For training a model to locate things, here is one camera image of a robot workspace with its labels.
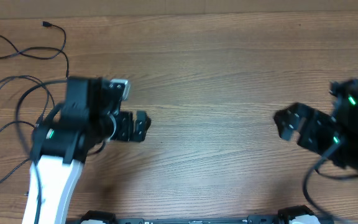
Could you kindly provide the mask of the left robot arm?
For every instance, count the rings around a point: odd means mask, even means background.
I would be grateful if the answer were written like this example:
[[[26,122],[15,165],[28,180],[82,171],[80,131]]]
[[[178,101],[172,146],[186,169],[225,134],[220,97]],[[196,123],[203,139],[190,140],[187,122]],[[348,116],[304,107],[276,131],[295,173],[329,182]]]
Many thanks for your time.
[[[23,223],[65,223],[88,152],[109,141],[142,142],[151,119],[121,111],[128,80],[70,77],[65,101],[53,107],[26,147],[32,161]]]

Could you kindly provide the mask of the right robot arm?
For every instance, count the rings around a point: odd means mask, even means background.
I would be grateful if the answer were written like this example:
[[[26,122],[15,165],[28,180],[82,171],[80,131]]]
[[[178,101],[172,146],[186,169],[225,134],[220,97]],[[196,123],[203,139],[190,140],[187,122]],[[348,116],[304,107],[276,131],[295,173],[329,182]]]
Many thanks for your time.
[[[278,110],[273,116],[281,139],[289,141],[294,132],[299,133],[297,144],[303,149],[316,153],[320,158],[308,169],[302,191],[310,205],[320,212],[320,217],[307,207],[287,208],[279,213],[280,223],[327,223],[337,221],[347,223],[320,207],[308,193],[308,182],[313,173],[331,161],[335,166],[345,169],[351,167],[356,174],[335,176],[334,180],[358,178],[358,80],[332,82],[330,94],[335,97],[333,111],[323,113],[303,103],[294,103]]]

